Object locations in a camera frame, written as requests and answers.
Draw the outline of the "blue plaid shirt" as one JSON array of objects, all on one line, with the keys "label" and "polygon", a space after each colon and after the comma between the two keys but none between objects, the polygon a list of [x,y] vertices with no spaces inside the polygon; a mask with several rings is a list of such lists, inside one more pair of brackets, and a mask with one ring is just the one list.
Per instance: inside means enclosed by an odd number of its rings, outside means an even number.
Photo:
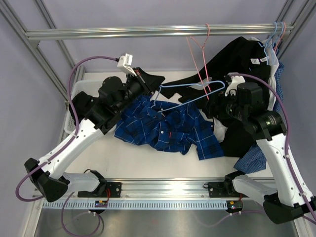
[{"label": "blue plaid shirt", "polygon": [[194,103],[177,105],[140,96],[122,113],[115,137],[133,145],[149,145],[157,151],[182,155],[195,145],[198,159],[204,160],[224,155],[213,125]]}]

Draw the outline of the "pink wire hanger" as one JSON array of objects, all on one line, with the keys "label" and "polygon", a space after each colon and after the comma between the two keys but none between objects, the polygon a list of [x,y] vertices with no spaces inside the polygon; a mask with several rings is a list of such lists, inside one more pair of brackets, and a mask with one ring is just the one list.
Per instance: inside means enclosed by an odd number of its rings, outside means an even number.
[{"label": "pink wire hanger", "polygon": [[209,101],[210,98],[208,94],[211,92],[211,87],[209,84],[204,85],[204,81],[206,80],[207,82],[210,82],[209,73],[206,66],[207,63],[206,63],[206,57],[205,57],[205,47],[210,37],[211,29],[208,23],[205,23],[205,26],[207,28],[207,36],[203,40],[203,43],[200,43],[193,36],[186,37],[186,41],[189,47],[189,51],[190,51],[200,84],[203,87],[207,101]]}]

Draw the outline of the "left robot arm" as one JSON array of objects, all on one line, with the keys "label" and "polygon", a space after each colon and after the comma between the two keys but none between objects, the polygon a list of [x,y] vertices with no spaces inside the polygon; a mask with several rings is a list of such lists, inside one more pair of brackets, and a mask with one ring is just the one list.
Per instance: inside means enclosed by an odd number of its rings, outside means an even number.
[{"label": "left robot arm", "polygon": [[76,129],[53,151],[39,160],[25,162],[31,182],[48,202],[59,200],[66,193],[84,193],[101,197],[106,192],[106,179],[97,171],[67,173],[69,165],[94,141],[106,135],[121,119],[122,112],[141,95],[158,91],[164,76],[150,75],[141,68],[127,75],[126,82],[112,76],[103,80],[99,96],[76,121]]}]

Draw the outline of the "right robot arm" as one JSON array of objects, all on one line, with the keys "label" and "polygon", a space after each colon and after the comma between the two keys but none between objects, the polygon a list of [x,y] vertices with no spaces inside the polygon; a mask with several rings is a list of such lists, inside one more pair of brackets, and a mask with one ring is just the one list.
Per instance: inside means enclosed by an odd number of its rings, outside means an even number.
[{"label": "right robot arm", "polygon": [[289,123],[279,113],[264,109],[263,90],[255,82],[231,82],[220,110],[240,122],[263,152],[276,187],[267,187],[235,171],[225,176],[223,192],[230,197],[243,194],[263,206],[275,224],[290,222],[306,213],[315,216],[316,197],[306,186],[291,153]]}]

